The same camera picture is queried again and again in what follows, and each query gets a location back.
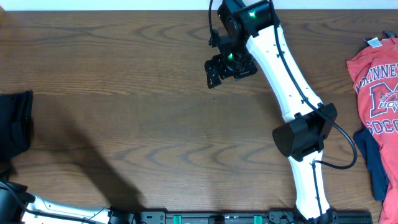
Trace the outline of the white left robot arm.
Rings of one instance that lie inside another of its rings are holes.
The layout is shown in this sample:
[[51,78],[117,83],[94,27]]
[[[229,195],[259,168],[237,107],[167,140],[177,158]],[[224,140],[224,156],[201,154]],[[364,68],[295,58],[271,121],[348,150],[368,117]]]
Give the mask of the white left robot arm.
[[25,185],[1,181],[1,223],[144,223],[136,213],[106,207],[74,207],[27,192]]

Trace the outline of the black polo shirt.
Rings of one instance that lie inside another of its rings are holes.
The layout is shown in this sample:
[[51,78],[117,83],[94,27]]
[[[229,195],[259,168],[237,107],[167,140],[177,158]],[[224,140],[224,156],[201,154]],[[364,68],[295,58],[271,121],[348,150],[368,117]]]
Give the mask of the black polo shirt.
[[33,91],[1,95],[1,160],[30,148]]

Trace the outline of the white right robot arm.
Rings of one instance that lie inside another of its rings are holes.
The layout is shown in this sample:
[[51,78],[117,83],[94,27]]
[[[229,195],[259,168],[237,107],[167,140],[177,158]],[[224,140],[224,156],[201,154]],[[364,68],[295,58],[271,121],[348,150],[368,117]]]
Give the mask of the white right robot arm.
[[319,162],[336,108],[324,105],[304,79],[270,1],[251,5],[222,1],[217,15],[226,34],[210,30],[208,43],[219,53],[205,62],[208,88],[220,86],[228,77],[240,80],[264,72],[284,120],[272,137],[292,167],[297,196],[294,222],[335,223]]

